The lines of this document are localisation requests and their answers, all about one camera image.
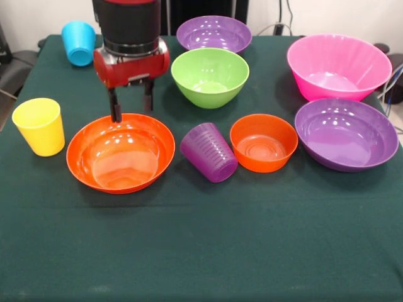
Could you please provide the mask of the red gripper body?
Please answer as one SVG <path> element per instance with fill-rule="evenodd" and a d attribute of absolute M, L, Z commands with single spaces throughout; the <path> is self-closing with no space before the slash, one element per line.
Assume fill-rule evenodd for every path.
<path fill-rule="evenodd" d="M 93 63 L 100 81 L 108 88 L 126 86 L 142 79 L 155 79 L 169 67 L 170 55 L 166 42 L 158 38 L 156 51 L 143 57 L 121 57 L 105 47 L 93 52 Z"/>

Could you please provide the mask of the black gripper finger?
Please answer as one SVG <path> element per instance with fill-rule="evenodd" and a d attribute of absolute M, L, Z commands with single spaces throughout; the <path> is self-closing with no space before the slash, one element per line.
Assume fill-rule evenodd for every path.
<path fill-rule="evenodd" d="M 108 88 L 107 93 L 110 101 L 111 120 L 113 123 L 121 123 L 122 112 L 115 88 Z"/>
<path fill-rule="evenodd" d="M 153 90 L 154 90 L 154 80 L 153 79 L 146 79 L 144 81 L 144 95 L 143 95 L 143 102 L 144 102 L 144 111 L 150 112 L 153 110 Z"/>

